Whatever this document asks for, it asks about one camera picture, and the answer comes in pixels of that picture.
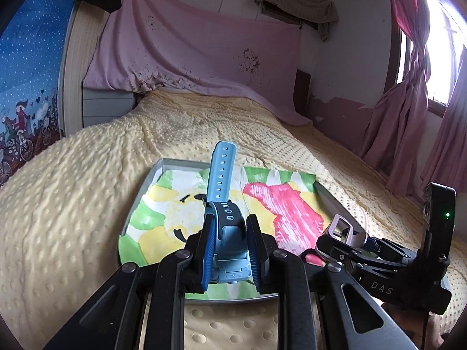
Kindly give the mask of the right hand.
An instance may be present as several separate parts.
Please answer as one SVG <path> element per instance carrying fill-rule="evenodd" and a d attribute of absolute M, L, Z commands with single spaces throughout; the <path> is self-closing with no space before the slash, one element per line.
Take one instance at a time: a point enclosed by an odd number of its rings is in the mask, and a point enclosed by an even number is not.
<path fill-rule="evenodd" d="M 418 349 L 466 349 L 466 308 L 449 334 L 442 335 L 441 317 L 420 311 L 401 310 L 384 302 L 381 306 Z"/>

